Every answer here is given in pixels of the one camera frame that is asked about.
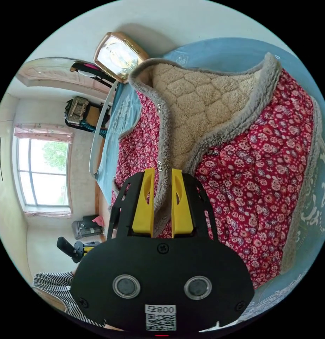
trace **window frame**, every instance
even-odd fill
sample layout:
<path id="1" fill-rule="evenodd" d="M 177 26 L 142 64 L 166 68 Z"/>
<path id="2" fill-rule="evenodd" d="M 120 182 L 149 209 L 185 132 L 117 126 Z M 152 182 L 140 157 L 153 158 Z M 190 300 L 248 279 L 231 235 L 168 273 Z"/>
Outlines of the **window frame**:
<path id="1" fill-rule="evenodd" d="M 21 170 L 19 167 L 19 138 L 13 137 L 13 150 L 12 150 L 12 165 L 13 165 L 13 172 L 14 172 L 14 185 L 17 191 L 17 194 L 19 196 L 19 201 L 22 206 L 22 209 L 24 211 L 55 211 L 55 212 L 60 212 L 60 211 L 71 211 L 71 197 L 70 197 L 70 191 L 69 191 L 69 171 L 70 171 L 70 155 L 71 155 L 71 145 L 67 143 L 67 154 L 66 154 L 66 171 L 64 174 L 61 173 L 44 173 L 44 172 L 37 172 L 37 171 L 32 171 L 31 168 L 31 143 L 32 139 L 29 139 L 29 144 L 28 144 L 28 171 L 26 170 Z M 34 198 L 35 204 L 27 204 L 26 199 L 24 196 L 23 192 L 23 187 L 21 183 L 21 177 L 20 173 L 28 173 L 30 177 L 30 184 L 31 184 L 31 189 L 32 189 L 32 194 Z M 66 192 L 67 192 L 67 200 L 68 204 L 67 205 L 47 205 L 47 204 L 38 204 L 37 199 L 36 199 L 36 194 L 34 190 L 34 183 L 33 183 L 33 177 L 32 174 L 46 174 L 46 175 L 58 175 L 58 176 L 66 176 Z"/>

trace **striped shirt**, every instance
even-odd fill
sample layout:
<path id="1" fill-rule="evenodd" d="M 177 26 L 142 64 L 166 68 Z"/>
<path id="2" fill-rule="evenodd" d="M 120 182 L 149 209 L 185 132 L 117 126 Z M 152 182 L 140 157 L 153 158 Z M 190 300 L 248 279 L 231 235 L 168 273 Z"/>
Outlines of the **striped shirt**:
<path id="1" fill-rule="evenodd" d="M 58 298 L 66 307 L 66 314 L 87 322 L 95 326 L 104 327 L 104 325 L 97 324 L 96 322 L 88 319 L 80 311 L 78 305 L 74 301 L 70 289 L 73 281 L 72 272 L 66 273 L 37 273 L 34 276 L 33 287 Z"/>

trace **tree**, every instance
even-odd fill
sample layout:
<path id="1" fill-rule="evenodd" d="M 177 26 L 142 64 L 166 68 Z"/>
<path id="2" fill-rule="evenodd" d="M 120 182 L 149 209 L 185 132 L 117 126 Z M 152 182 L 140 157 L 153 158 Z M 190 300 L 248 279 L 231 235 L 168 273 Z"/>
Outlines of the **tree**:
<path id="1" fill-rule="evenodd" d="M 45 163 L 63 171 L 66 168 L 67 144 L 65 142 L 49 141 L 43 148 Z"/>

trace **pink curtain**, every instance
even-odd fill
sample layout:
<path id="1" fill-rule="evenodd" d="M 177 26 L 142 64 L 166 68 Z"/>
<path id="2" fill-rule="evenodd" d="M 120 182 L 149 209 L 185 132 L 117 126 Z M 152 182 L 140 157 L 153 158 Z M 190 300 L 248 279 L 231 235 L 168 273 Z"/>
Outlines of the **pink curtain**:
<path id="1" fill-rule="evenodd" d="M 71 212 L 24 212 L 25 216 L 45 216 L 49 218 L 69 219 L 72 216 Z"/>
<path id="2" fill-rule="evenodd" d="M 73 143 L 73 133 L 68 127 L 61 125 L 18 124 L 14 128 L 14 135 L 20 139 Z"/>

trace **label sticker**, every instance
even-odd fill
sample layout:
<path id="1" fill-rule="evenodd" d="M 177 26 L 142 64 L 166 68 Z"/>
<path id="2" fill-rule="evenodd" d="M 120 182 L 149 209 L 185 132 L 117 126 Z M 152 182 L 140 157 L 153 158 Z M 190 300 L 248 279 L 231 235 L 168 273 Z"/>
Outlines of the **label sticker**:
<path id="1" fill-rule="evenodd" d="M 147 331 L 176 331 L 176 305 L 145 305 Z"/>

